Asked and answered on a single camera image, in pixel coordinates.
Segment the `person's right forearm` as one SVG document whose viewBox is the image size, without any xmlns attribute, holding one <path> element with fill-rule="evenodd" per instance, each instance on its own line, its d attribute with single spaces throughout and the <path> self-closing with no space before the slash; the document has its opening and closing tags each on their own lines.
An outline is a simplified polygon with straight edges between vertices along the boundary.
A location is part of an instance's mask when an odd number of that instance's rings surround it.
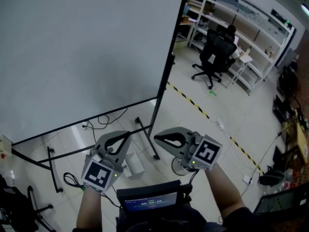
<svg viewBox="0 0 309 232">
<path fill-rule="evenodd" d="M 212 170 L 205 171 L 205 174 L 222 220 L 234 211 L 245 207 L 240 192 L 218 163 L 215 163 Z"/>
</svg>

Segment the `person's dark shirt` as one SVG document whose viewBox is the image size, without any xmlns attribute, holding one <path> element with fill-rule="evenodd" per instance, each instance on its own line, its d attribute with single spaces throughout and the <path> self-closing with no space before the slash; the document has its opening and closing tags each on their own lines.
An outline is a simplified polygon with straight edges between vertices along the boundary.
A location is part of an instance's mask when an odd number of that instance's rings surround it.
<svg viewBox="0 0 309 232">
<path fill-rule="evenodd" d="M 228 215 L 222 224 L 207 222 L 195 209 L 185 205 L 153 225 L 120 212 L 117 232 L 275 232 L 267 221 L 242 207 Z"/>
</svg>

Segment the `yellow-black hazard floor tape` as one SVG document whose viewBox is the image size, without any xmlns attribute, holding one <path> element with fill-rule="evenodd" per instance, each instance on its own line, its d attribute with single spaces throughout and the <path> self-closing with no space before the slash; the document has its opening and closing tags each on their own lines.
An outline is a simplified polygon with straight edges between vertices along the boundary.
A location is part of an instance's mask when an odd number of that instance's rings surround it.
<svg viewBox="0 0 309 232">
<path fill-rule="evenodd" d="M 175 90 L 177 93 L 179 93 L 182 97 L 184 97 L 186 100 L 188 100 L 197 110 L 199 110 L 200 113 L 202 113 L 211 123 L 216 124 L 220 131 L 223 134 L 229 135 L 229 140 L 252 162 L 252 164 L 255 166 L 255 168 L 261 173 L 265 174 L 265 172 L 261 169 L 259 166 L 259 163 L 256 163 L 253 158 L 238 144 L 238 142 L 235 141 L 235 139 L 231 136 L 231 134 L 224 129 L 221 129 L 219 124 L 212 120 L 210 116 L 198 105 L 196 104 L 192 99 L 190 99 L 187 95 L 185 95 L 183 92 L 181 92 L 177 87 L 175 87 L 173 84 L 171 84 L 169 81 L 167 81 L 167 85 L 169 85 L 173 90 Z"/>
</svg>

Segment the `chest-mounted screen unit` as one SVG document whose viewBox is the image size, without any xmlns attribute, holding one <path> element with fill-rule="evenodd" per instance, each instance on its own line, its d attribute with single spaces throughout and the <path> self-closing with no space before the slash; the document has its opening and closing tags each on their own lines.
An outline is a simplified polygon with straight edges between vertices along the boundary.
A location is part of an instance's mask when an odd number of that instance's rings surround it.
<svg viewBox="0 0 309 232">
<path fill-rule="evenodd" d="M 171 181 L 140 188 L 118 189 L 117 199 L 126 214 L 155 214 L 191 201 L 191 183 Z"/>
</svg>

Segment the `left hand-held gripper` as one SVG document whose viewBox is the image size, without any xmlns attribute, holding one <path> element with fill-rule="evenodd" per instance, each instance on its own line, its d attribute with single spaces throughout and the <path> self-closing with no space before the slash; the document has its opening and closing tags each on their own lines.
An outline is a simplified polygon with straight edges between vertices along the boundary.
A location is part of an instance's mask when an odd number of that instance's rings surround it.
<svg viewBox="0 0 309 232">
<path fill-rule="evenodd" d="M 101 136 L 94 149 L 103 150 L 107 154 L 102 157 L 98 151 L 91 150 L 90 154 L 86 155 L 81 176 L 83 185 L 99 193 L 105 193 L 127 167 L 124 159 L 131 141 L 131 132 L 126 130 L 117 130 Z M 120 145 L 113 151 L 112 147 L 119 142 Z"/>
</svg>

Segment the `black backpack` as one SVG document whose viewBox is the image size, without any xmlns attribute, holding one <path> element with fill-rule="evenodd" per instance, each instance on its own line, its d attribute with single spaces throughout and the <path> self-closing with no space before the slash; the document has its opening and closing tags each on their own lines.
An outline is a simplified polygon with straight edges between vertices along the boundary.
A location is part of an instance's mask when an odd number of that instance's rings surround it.
<svg viewBox="0 0 309 232">
<path fill-rule="evenodd" d="M 258 183 L 262 186 L 275 186 L 284 179 L 284 172 L 270 167 L 268 171 L 259 177 Z"/>
</svg>

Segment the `small white folding table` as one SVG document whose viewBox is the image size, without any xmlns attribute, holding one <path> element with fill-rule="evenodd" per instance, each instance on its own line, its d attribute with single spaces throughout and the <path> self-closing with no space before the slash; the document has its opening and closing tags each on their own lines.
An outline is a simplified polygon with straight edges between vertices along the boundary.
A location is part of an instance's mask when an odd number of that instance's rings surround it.
<svg viewBox="0 0 309 232">
<path fill-rule="evenodd" d="M 252 60 L 253 59 L 248 55 L 242 55 L 235 60 L 235 63 L 228 69 L 228 72 L 232 74 L 232 77 L 227 86 L 230 84 L 235 84 L 239 81 L 246 87 L 248 93 L 252 90 L 252 80 L 248 74 L 245 73 L 245 70 L 248 70 L 249 63 Z"/>
</svg>

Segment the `pile of clear plastic bottles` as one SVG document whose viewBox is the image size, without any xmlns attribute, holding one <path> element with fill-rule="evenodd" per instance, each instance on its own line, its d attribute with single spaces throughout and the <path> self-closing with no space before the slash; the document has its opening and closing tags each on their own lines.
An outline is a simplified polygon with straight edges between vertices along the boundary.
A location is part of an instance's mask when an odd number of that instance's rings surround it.
<svg viewBox="0 0 309 232">
<path fill-rule="evenodd" d="M 284 172 L 284 179 L 275 186 L 262 186 L 262 195 L 277 194 L 283 191 L 293 189 L 296 184 L 297 172 L 293 169 L 288 169 Z"/>
</svg>

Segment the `white box with red button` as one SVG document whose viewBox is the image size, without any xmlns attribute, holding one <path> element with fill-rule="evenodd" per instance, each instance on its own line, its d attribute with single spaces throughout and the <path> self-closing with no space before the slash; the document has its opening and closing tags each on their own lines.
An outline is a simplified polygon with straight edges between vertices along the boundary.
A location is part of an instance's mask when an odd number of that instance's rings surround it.
<svg viewBox="0 0 309 232">
<path fill-rule="evenodd" d="M 0 158 L 5 159 L 12 155 L 12 142 L 5 137 L 3 134 L 0 134 Z"/>
</svg>

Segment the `black equipment rack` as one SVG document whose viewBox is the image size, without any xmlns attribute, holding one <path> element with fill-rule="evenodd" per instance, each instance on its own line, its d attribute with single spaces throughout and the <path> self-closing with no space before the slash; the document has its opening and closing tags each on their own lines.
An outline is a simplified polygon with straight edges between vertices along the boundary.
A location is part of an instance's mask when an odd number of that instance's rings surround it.
<svg viewBox="0 0 309 232">
<path fill-rule="evenodd" d="M 282 70 L 277 82 L 277 91 L 284 96 L 282 101 L 276 95 L 273 101 L 272 112 L 280 123 L 286 122 L 290 117 L 295 115 L 295 109 L 291 107 L 291 99 L 296 101 L 296 109 L 301 109 L 301 105 L 294 95 L 298 86 L 298 77 L 296 75 L 297 63 L 291 61 Z"/>
</svg>

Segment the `steel trash bin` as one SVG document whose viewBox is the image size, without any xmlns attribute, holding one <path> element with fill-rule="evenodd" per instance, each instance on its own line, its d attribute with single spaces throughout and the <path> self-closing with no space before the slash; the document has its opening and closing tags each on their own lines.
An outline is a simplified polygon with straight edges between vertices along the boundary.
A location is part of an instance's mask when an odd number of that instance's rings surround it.
<svg viewBox="0 0 309 232">
<path fill-rule="evenodd" d="M 190 169 L 189 167 L 182 166 L 181 159 L 175 157 L 171 162 L 172 171 L 178 176 L 185 176 L 188 174 L 192 174 L 195 172 L 194 169 Z"/>
</svg>

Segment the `person's left forearm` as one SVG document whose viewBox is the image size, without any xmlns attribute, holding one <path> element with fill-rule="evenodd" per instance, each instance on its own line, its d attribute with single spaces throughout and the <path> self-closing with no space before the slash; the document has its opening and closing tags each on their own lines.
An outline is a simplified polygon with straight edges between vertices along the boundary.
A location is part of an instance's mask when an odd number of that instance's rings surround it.
<svg viewBox="0 0 309 232">
<path fill-rule="evenodd" d="M 83 193 L 76 228 L 102 232 L 101 194 L 91 188 Z"/>
</svg>

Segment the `black mesh office chair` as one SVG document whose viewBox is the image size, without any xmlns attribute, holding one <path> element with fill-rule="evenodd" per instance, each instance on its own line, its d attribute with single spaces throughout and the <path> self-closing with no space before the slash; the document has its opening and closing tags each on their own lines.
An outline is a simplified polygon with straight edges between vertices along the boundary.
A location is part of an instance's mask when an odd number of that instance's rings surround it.
<svg viewBox="0 0 309 232">
<path fill-rule="evenodd" d="M 209 90 L 213 88 L 212 78 L 216 78 L 217 82 L 221 82 L 222 79 L 216 74 L 225 73 L 236 60 L 232 57 L 233 53 L 237 50 L 237 46 L 234 44 L 234 41 L 223 36 L 222 34 L 209 29 L 207 31 L 207 41 L 206 44 L 200 53 L 201 64 L 193 64 L 192 67 L 199 67 L 202 72 L 197 73 L 191 77 L 200 75 L 206 75 L 210 81 Z"/>
</svg>

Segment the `yellow wooden table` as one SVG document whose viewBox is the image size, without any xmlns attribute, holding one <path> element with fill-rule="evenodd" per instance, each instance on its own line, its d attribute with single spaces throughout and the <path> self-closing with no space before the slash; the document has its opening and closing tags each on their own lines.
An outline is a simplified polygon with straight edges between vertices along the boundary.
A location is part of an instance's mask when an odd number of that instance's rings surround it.
<svg viewBox="0 0 309 232">
<path fill-rule="evenodd" d="M 309 122 L 300 108 L 285 122 L 285 153 L 299 152 L 305 164 L 309 162 Z"/>
</svg>

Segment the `black glass-front cabinet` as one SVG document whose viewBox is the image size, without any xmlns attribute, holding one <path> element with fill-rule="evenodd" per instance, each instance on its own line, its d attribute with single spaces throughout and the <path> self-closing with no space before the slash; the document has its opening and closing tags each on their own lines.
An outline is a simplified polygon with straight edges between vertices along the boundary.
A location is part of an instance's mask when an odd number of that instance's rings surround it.
<svg viewBox="0 0 309 232">
<path fill-rule="evenodd" d="M 256 214 L 285 212 L 309 208 L 309 183 L 290 190 L 263 196 L 254 210 Z"/>
</svg>

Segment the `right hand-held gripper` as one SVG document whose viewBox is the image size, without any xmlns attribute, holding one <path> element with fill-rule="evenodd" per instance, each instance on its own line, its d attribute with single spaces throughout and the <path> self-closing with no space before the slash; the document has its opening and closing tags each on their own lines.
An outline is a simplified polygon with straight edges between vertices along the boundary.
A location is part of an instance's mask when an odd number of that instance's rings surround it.
<svg viewBox="0 0 309 232">
<path fill-rule="evenodd" d="M 174 127 L 163 130 L 154 136 L 155 142 L 164 150 L 176 157 L 182 157 L 184 169 L 206 170 L 213 169 L 223 145 L 207 135 L 200 135 L 184 127 Z"/>
</svg>

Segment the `tall black cabinet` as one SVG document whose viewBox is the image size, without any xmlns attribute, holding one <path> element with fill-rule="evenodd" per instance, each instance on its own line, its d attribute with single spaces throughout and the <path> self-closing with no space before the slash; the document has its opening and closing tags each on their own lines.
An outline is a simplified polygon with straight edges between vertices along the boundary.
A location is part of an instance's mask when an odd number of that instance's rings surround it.
<svg viewBox="0 0 309 232">
<path fill-rule="evenodd" d="M 282 59 L 279 61 L 277 71 L 281 71 L 285 66 L 287 66 L 292 60 L 298 59 L 298 54 L 291 48 L 289 48 L 283 55 Z"/>
</svg>

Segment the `white metal shelving unit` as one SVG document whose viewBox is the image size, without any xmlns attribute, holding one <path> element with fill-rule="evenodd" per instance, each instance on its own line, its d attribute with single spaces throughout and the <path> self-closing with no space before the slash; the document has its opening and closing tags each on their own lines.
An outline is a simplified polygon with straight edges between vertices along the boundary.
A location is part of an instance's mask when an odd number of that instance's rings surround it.
<svg viewBox="0 0 309 232">
<path fill-rule="evenodd" d="M 248 94 L 265 81 L 279 63 L 295 32 L 289 21 L 266 13 L 250 0 L 187 0 L 186 4 L 196 19 L 190 31 L 189 46 L 202 50 L 208 29 L 217 29 L 218 25 L 236 27 L 235 59 L 242 55 L 253 59 L 245 70 L 253 86 Z"/>
</svg>

